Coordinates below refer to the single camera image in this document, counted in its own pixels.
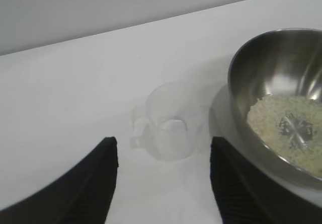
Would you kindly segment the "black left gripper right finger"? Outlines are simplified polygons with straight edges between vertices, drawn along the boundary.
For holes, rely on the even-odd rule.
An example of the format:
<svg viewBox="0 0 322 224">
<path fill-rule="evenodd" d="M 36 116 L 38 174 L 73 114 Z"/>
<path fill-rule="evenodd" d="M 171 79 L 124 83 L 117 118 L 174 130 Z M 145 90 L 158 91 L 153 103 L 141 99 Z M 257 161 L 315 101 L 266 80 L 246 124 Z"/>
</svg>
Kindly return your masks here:
<svg viewBox="0 0 322 224">
<path fill-rule="evenodd" d="M 211 142 L 210 181 L 223 223 L 321 223 L 321 207 L 274 182 L 223 137 Z"/>
</svg>

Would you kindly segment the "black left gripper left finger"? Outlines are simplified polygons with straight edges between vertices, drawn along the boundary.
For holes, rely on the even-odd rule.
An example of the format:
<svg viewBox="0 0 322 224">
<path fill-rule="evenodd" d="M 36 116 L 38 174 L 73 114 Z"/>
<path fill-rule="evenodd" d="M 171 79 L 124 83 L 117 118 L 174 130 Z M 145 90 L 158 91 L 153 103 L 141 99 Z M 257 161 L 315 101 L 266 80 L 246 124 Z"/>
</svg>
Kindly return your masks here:
<svg viewBox="0 0 322 224">
<path fill-rule="evenodd" d="M 105 223 L 117 173 L 117 140 L 106 137 L 60 178 L 2 210 L 1 223 Z"/>
</svg>

